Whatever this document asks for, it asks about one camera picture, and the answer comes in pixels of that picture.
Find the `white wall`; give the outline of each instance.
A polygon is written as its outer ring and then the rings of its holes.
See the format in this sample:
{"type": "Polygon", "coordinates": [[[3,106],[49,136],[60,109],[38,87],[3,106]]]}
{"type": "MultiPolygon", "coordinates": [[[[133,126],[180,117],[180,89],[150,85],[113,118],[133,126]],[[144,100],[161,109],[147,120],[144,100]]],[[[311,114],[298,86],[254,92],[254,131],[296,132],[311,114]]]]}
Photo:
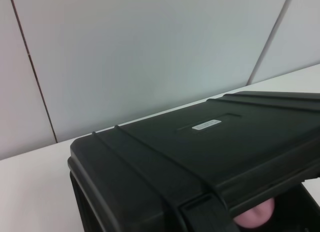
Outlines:
{"type": "Polygon", "coordinates": [[[291,0],[252,82],[319,63],[320,0],[291,0]]]}
{"type": "Polygon", "coordinates": [[[58,141],[244,86],[285,0],[14,0],[58,141]]]}
{"type": "Polygon", "coordinates": [[[55,143],[10,0],[0,0],[0,160],[55,143]]]}

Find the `black plastic case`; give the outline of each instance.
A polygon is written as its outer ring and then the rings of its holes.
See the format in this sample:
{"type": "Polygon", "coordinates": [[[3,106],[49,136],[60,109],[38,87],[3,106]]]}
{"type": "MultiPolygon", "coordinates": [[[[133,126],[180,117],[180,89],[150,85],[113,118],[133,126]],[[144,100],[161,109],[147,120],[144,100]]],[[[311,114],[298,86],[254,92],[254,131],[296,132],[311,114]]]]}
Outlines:
{"type": "Polygon", "coordinates": [[[300,183],[320,172],[320,95],[226,94],[78,138],[68,165],[86,232],[247,231],[232,218],[272,197],[273,223],[318,232],[300,183]]]}

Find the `black case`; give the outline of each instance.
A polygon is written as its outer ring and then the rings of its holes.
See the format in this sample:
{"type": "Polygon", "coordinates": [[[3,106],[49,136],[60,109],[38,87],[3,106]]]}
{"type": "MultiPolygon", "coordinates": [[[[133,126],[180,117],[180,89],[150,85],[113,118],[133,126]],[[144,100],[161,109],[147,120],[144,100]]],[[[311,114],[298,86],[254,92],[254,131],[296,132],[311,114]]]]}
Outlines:
{"type": "Polygon", "coordinates": [[[279,195],[319,231],[299,184],[320,172],[320,96],[226,94],[78,138],[68,165],[86,232],[243,231],[232,218],[279,195]]]}

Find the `label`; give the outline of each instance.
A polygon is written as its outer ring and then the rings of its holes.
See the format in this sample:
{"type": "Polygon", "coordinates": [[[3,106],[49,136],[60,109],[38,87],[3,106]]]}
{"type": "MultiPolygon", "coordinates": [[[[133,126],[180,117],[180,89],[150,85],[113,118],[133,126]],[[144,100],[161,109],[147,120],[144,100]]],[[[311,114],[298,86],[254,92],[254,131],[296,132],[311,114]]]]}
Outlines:
{"type": "Polygon", "coordinates": [[[203,129],[208,128],[210,126],[214,126],[214,125],[219,124],[219,123],[221,123],[220,120],[213,119],[213,120],[198,124],[196,126],[193,126],[192,129],[200,131],[200,130],[203,130],[203,129]]]}

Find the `case latch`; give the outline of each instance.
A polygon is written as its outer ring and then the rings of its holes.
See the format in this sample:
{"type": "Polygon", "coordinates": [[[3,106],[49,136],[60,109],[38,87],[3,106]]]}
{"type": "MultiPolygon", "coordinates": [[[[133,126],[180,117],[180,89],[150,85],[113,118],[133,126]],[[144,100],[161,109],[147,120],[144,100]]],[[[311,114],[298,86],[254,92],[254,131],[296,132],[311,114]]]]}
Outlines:
{"type": "Polygon", "coordinates": [[[205,194],[180,208],[190,232],[240,232],[213,194],[205,194]]]}

